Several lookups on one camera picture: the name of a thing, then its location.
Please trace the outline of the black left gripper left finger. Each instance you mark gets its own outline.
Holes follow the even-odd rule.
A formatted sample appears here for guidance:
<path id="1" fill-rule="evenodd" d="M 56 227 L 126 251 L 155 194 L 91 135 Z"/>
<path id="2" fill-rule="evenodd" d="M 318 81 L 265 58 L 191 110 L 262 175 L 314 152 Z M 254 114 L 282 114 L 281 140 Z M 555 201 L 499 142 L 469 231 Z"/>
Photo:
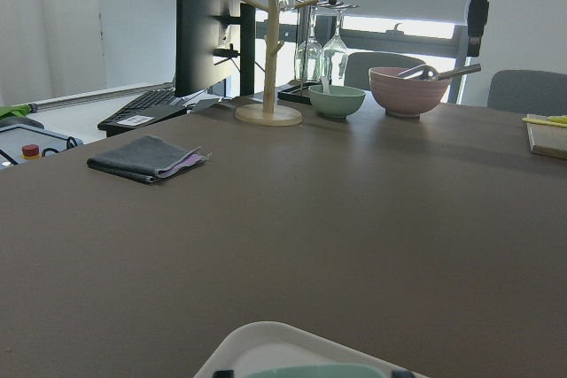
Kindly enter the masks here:
<path id="1" fill-rule="evenodd" d="M 234 378 L 234 371 L 232 369 L 214 371 L 213 378 Z"/>

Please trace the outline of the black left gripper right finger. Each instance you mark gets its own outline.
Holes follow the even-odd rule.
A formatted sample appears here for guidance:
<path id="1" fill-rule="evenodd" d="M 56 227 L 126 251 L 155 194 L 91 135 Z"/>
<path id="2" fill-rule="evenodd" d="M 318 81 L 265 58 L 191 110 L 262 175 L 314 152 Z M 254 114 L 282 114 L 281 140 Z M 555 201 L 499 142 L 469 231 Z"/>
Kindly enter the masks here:
<path id="1" fill-rule="evenodd" d="M 391 372 L 392 378 L 412 378 L 412 372 L 407 369 L 396 369 Z"/>

